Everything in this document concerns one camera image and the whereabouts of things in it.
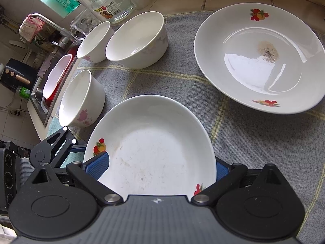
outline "blue gripper pad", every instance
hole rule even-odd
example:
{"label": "blue gripper pad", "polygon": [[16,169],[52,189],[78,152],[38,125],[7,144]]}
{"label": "blue gripper pad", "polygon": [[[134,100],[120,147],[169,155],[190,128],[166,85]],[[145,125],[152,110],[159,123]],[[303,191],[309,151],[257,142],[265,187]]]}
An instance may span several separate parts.
{"label": "blue gripper pad", "polygon": [[83,164],[83,169],[90,176],[98,180],[100,176],[108,169],[109,155],[106,151],[92,157]]}
{"label": "blue gripper pad", "polygon": [[222,165],[220,162],[217,162],[217,181],[226,176],[228,173],[228,167]]}

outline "barcode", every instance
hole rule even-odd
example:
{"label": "barcode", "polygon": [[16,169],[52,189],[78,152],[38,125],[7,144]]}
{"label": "barcode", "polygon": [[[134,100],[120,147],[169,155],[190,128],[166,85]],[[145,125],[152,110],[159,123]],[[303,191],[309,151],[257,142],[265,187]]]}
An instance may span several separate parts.
{"label": "barcode", "polygon": [[117,14],[119,13],[121,10],[120,9],[117,9],[113,14]]}

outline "white bowl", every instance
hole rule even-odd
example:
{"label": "white bowl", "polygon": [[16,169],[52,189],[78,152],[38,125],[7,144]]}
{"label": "white bowl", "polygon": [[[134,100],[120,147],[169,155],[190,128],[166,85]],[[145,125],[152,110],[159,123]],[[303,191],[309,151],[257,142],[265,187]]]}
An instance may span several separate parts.
{"label": "white bowl", "polygon": [[106,57],[131,69],[143,69],[166,52],[168,36],[161,13],[139,14],[122,25],[106,47]]}
{"label": "white bowl", "polygon": [[124,200],[137,195],[187,195],[216,181],[211,141],[184,105],[140,95],[112,108],[97,124],[84,161],[106,151],[109,167],[98,179]]}
{"label": "white bowl", "polygon": [[49,99],[52,93],[54,92],[56,86],[60,82],[66,68],[69,66],[72,60],[72,55],[68,54],[63,56],[55,67],[51,70],[48,75],[48,80],[44,85],[43,96],[45,99]]}
{"label": "white bowl", "polygon": [[303,21],[274,6],[243,3],[213,13],[196,33],[194,53],[216,88],[257,110],[299,113],[325,95],[321,42]]}
{"label": "white bowl", "polygon": [[105,49],[113,34],[114,30],[110,22],[99,24],[82,41],[77,51],[77,57],[94,63],[105,60]]}
{"label": "white bowl", "polygon": [[81,71],[63,95],[59,109],[60,125],[87,127],[99,117],[104,103],[103,86],[89,70]]}

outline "plaid cloth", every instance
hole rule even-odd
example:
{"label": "plaid cloth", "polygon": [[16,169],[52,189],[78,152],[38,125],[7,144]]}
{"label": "plaid cloth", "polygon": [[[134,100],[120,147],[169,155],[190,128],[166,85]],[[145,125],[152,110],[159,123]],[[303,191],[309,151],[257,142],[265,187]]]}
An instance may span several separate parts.
{"label": "plaid cloth", "polygon": [[[254,169],[266,163],[278,166],[305,206],[298,238],[318,244],[325,238],[325,102],[305,113],[275,115],[250,109],[219,92],[201,73],[193,49],[196,31],[210,14],[166,16],[168,49],[146,69],[130,70],[108,60],[97,64],[81,61],[75,75],[89,69],[103,85],[106,100],[92,126],[70,129],[78,139],[87,141],[98,121],[127,98],[157,94],[175,99],[202,122],[217,157]],[[315,33],[325,41],[324,34]],[[49,135],[60,128],[57,115]],[[82,160],[82,156],[70,156],[64,165],[76,159]]]}

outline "plate rim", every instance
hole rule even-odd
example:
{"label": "plate rim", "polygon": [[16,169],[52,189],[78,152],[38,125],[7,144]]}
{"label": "plate rim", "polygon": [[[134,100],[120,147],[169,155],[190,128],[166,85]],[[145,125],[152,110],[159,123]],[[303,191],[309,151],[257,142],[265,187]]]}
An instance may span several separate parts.
{"label": "plate rim", "polygon": [[[168,101],[171,101],[172,103],[175,103],[176,105],[179,105],[180,107],[182,107],[183,109],[185,109],[185,111],[187,111],[189,113],[189,115],[191,115],[191,117],[193,119],[195,119],[195,121],[199,124],[201,130],[203,131],[204,133],[204,136],[206,137],[206,139],[208,140],[208,143],[209,143],[209,150],[210,150],[210,154],[213,155],[213,163],[214,163],[214,169],[213,169],[213,177],[214,177],[214,182],[217,181],[217,162],[216,162],[216,155],[215,155],[215,152],[214,152],[214,149],[213,149],[213,145],[212,145],[212,142],[211,142],[211,139],[206,131],[206,129],[204,128],[204,126],[202,125],[201,121],[197,118],[197,116],[189,109],[187,108],[185,105],[181,104],[180,102],[172,99],[172,98],[169,98],[169,97],[166,97],[166,96],[162,96],[162,95],[154,95],[154,94],[146,94],[146,95],[137,95],[137,96],[133,96],[129,99],[126,99],[120,103],[118,103],[116,106],[114,106],[112,109],[110,109],[101,119],[100,121],[98,122],[98,124],[96,125],[96,127],[94,128],[93,132],[91,133],[91,136],[92,134],[95,132],[97,126],[102,122],[102,120],[104,120],[104,118],[108,115],[108,113],[110,113],[110,111],[112,111],[113,109],[117,109],[116,107],[119,107],[121,106],[122,103],[126,103],[126,102],[129,102],[131,99],[134,100],[134,99],[139,99],[139,98],[146,98],[146,97],[155,97],[155,98],[161,98],[161,99],[166,99]],[[87,147],[86,147],[86,151],[87,151],[87,148],[89,146],[89,150],[91,150],[91,145],[89,145],[89,142],[87,143]]]}
{"label": "plate rim", "polygon": [[209,78],[208,78],[208,76],[204,73],[204,71],[203,71],[203,69],[201,68],[201,66],[200,66],[200,64],[199,64],[199,62],[198,62],[198,59],[197,59],[197,56],[196,56],[196,51],[195,51],[195,42],[196,42],[196,37],[197,37],[197,35],[198,35],[198,32],[199,32],[199,30],[202,28],[202,26],[203,26],[203,24],[205,23],[205,21],[207,21],[210,17],[212,17],[214,14],[216,14],[216,13],[218,13],[219,11],[221,11],[221,10],[225,10],[225,9],[227,9],[227,8],[229,8],[229,7],[233,7],[233,6],[238,6],[238,5],[243,5],[243,4],[251,4],[251,5],[262,5],[262,6],[268,6],[268,7],[275,7],[275,8],[277,8],[277,9],[279,9],[279,10],[282,10],[282,11],[285,11],[285,12],[287,12],[288,14],[291,14],[294,18],[296,18],[298,21],[300,21],[300,22],[302,22],[313,34],[314,34],[314,37],[316,38],[316,40],[317,40],[317,43],[319,43],[320,45],[321,45],[321,48],[323,49],[323,54],[324,54],[324,56],[325,56],[325,49],[324,49],[324,46],[323,46],[323,44],[321,43],[321,41],[320,41],[320,39],[317,37],[317,35],[314,33],[314,31],[303,21],[303,20],[301,20],[300,18],[298,18],[297,16],[295,16],[294,14],[292,14],[292,13],[290,13],[290,12],[288,12],[287,10],[284,10],[284,9],[282,9],[282,8],[279,8],[279,7],[277,7],[277,6],[272,6],[272,5],[269,5],[269,4],[265,4],[265,3],[238,3],[238,4],[232,4],[232,5],[229,5],[229,6],[226,6],[226,7],[223,7],[223,8],[221,8],[221,9],[219,9],[219,10],[217,10],[217,11],[215,11],[214,13],[212,13],[211,15],[209,15],[203,22],[202,22],[202,24],[200,25],[200,27],[198,28],[198,30],[196,31],[196,34],[195,34],[195,38],[194,38],[194,45],[193,45],[193,48],[194,48],[194,56],[195,56],[195,60],[196,60],[196,63],[198,64],[198,66],[199,66],[199,68],[200,68],[200,70],[201,70],[201,72],[203,73],[203,75],[204,75],[204,77],[205,78],[207,78],[207,80],[215,87],[215,88],[217,88],[220,92],[222,92],[224,95],[226,95],[226,96],[228,96],[229,98],[231,98],[232,100],[234,100],[234,101],[236,101],[236,102],[238,102],[238,103],[240,103],[240,104],[242,104],[242,105],[244,105],[244,106],[247,106],[247,107],[249,107],[249,108],[252,108],[252,109],[255,109],[255,110],[258,110],[258,111],[262,111],[262,112],[266,112],[266,113],[271,113],[271,114],[298,114],[298,113],[302,113],[302,112],[305,112],[305,111],[308,111],[308,110],[310,110],[311,108],[313,108],[313,107],[315,107],[323,98],[324,98],[324,96],[325,96],[325,91],[324,91],[324,94],[323,94],[323,96],[319,99],[319,100],[317,100],[314,104],[312,104],[312,105],[310,105],[308,108],[304,108],[304,109],[300,109],[300,110],[297,110],[297,111],[294,111],[294,112],[285,112],[285,111],[278,111],[278,110],[273,110],[273,111],[271,111],[271,110],[267,110],[267,108],[265,107],[255,107],[255,106],[253,106],[253,105],[251,105],[251,104],[248,104],[248,103],[245,103],[245,102],[243,102],[243,101],[240,101],[240,100],[238,100],[237,98],[235,98],[235,97],[233,97],[233,96],[231,96],[231,95],[229,95],[229,94],[227,94],[225,91],[223,91],[221,88],[219,88],[216,84],[214,84]]}

